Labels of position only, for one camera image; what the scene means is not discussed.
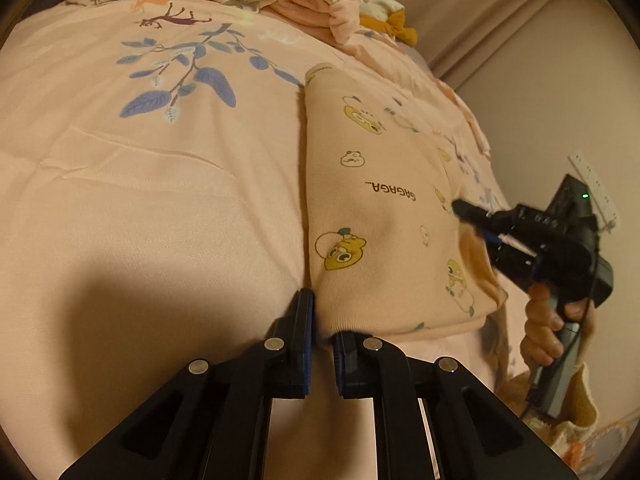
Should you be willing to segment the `person's right hand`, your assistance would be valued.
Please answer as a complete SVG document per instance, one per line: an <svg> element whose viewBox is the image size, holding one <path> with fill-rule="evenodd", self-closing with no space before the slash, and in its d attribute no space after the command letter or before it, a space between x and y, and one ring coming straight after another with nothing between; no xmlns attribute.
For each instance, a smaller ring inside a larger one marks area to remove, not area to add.
<svg viewBox="0 0 640 480"><path fill-rule="evenodd" d="M528 290L525 335L520 344L521 356L531 372L549 366L563 354L563 347L555 335L563 326L562 316L551 305L551 292L545 284L533 284ZM565 306L569 321L582 323L582 339L576 356L576 366L584 362L590 340L596 331L596 308L583 299Z"/></svg>

